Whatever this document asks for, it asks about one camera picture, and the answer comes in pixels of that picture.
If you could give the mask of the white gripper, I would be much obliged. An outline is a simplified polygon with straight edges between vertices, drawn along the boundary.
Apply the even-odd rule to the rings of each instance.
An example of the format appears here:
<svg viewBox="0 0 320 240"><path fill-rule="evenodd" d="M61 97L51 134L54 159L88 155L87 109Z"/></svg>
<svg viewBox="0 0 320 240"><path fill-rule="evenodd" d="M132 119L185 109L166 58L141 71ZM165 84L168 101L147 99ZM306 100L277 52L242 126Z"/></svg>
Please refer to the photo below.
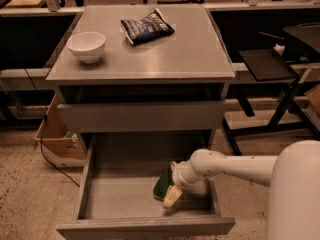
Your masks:
<svg viewBox="0 0 320 240"><path fill-rule="evenodd" d="M163 200L164 208L172 207L181 197L183 193L181 188L187 188L189 185L200 180L200 175L195 172L190 161L182 161L180 163L171 161L169 164L172 171L172 180L175 185L168 187Z"/></svg>

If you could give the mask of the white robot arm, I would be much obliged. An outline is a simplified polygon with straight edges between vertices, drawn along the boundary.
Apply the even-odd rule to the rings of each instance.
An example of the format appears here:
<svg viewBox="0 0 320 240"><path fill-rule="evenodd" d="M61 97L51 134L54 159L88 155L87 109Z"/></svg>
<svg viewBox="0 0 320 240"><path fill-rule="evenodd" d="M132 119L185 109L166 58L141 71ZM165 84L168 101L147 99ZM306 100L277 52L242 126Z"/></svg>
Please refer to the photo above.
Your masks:
<svg viewBox="0 0 320 240"><path fill-rule="evenodd" d="M267 240L320 240L320 142L305 140L276 156L226 156L198 149L170 164L173 183L163 206L170 208L192 184L227 174L269 188Z"/></svg>

